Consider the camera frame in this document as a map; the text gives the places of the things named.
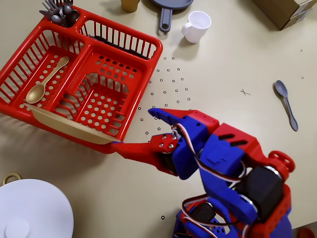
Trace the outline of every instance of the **white mug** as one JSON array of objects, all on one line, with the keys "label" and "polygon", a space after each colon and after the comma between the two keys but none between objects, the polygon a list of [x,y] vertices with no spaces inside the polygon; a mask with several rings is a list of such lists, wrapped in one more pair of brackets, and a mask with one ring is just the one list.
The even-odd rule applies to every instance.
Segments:
[{"label": "white mug", "polygon": [[182,28],[182,33],[190,43],[198,43],[211,25],[211,18],[202,11],[189,14],[188,23]]}]

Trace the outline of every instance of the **beige plate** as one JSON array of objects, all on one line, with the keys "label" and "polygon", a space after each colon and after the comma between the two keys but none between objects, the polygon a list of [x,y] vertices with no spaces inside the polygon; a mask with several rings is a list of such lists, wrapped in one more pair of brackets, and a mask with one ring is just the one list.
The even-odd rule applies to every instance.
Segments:
[{"label": "beige plate", "polygon": [[99,145],[108,144],[113,141],[119,141],[112,136],[103,134],[102,132],[93,130],[73,120],[66,119],[47,110],[26,103],[24,105],[32,110],[35,119],[40,123],[67,135]]}]

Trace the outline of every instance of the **plastic basket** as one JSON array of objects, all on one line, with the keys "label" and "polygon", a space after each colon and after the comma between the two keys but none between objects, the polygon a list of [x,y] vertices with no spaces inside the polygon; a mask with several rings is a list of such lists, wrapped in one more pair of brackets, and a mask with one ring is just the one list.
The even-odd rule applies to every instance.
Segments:
[{"label": "plastic basket", "polygon": [[[25,97],[61,57],[69,56],[67,66],[49,81],[45,96],[34,105],[122,141],[160,58],[162,44],[73,7],[80,13],[74,26],[63,28],[43,18],[0,71],[0,112],[111,153],[109,144],[90,143],[38,122],[23,105]],[[110,44],[89,35],[102,36]]]}]

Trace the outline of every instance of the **fork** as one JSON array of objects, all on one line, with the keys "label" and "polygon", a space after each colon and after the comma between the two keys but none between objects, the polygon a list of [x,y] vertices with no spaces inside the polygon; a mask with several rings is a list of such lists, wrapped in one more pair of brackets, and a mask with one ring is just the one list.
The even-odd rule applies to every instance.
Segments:
[{"label": "fork", "polygon": [[52,0],[45,0],[46,4],[43,2],[42,4],[44,7],[50,12],[52,15],[59,14],[59,8],[56,6],[56,4]]},{"label": "fork", "polygon": [[64,4],[68,6],[73,6],[74,0],[64,0]]},{"label": "fork", "polygon": [[63,2],[62,0],[54,0],[54,2],[56,2],[56,6],[58,7],[59,9],[59,15],[60,17],[64,17],[64,13],[63,13]]}]

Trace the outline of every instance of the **robotic hand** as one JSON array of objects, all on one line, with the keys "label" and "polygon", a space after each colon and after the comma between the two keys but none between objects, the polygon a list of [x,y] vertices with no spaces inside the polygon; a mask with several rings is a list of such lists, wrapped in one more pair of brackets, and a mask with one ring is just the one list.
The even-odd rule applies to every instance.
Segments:
[{"label": "robotic hand", "polygon": [[[172,126],[149,143],[113,143],[124,158],[188,179],[200,170],[206,194],[187,199],[176,216],[173,238],[291,238],[291,192],[295,169],[279,151],[266,157],[257,139],[199,111],[150,109]],[[220,215],[226,222],[219,223]]]}]

